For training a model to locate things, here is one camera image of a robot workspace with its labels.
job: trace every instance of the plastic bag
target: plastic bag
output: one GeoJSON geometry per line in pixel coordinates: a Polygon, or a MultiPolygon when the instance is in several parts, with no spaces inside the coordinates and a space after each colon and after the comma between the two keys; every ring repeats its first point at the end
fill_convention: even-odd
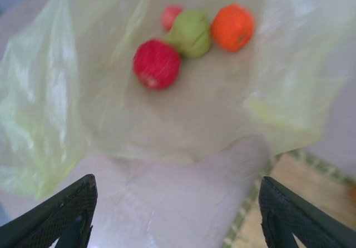
{"type": "Polygon", "coordinates": [[[50,0],[9,41],[1,75],[0,185],[42,197],[89,146],[123,158],[191,162],[262,135],[273,153],[316,141],[351,67],[322,67],[353,32],[354,0],[50,0]],[[165,91],[131,73],[136,48],[164,35],[173,3],[210,19],[239,2],[256,19],[239,53],[186,59],[165,91]]]}

